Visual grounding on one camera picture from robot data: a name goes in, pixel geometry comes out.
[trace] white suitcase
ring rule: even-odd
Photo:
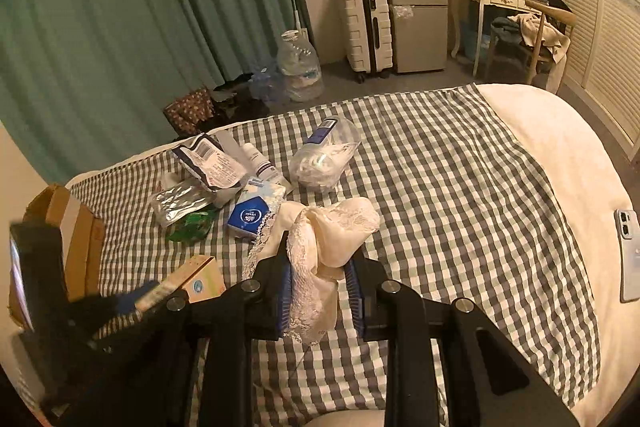
[[[363,82],[365,73],[393,67],[391,21],[386,0],[340,0],[345,47],[351,69]]]

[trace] mini fridge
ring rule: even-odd
[[[389,0],[389,4],[398,73],[443,70],[448,0]]]

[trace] metal screw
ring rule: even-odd
[[[391,279],[382,283],[382,289],[387,293],[398,293],[400,291],[400,283]]]
[[[169,311],[179,312],[182,308],[186,306],[186,304],[187,302],[184,300],[184,298],[175,296],[175,297],[171,297],[166,302],[166,307]]]
[[[260,282],[255,279],[247,279],[246,281],[242,281],[240,287],[247,293],[253,293],[260,289]]]
[[[475,307],[475,304],[471,302],[469,299],[458,299],[456,301],[456,308],[461,312],[468,313]]]

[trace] smartphone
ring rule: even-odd
[[[620,301],[640,299],[640,226],[632,210],[616,210],[616,228],[622,255]]]

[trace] floor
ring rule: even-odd
[[[482,66],[479,75],[484,75]],[[515,60],[496,60],[490,71],[487,82],[514,84],[522,82],[525,77],[524,69]],[[391,74],[388,78],[368,78],[363,84],[355,81],[355,75],[346,60],[326,64],[322,67],[322,79],[324,81],[324,93],[309,102],[291,102],[272,105],[272,113],[296,110],[312,107],[322,103],[340,102],[350,98],[381,94],[385,92],[403,92],[414,90],[444,89],[445,87],[458,87],[474,81],[472,77],[472,65],[464,58],[449,58],[447,68],[444,71],[432,73],[403,73]],[[604,124],[582,102],[571,89],[561,86],[558,96],[566,100],[589,123],[603,143],[611,161],[625,186],[634,208],[640,208],[640,175],[631,167],[628,158],[616,140],[611,136]]]

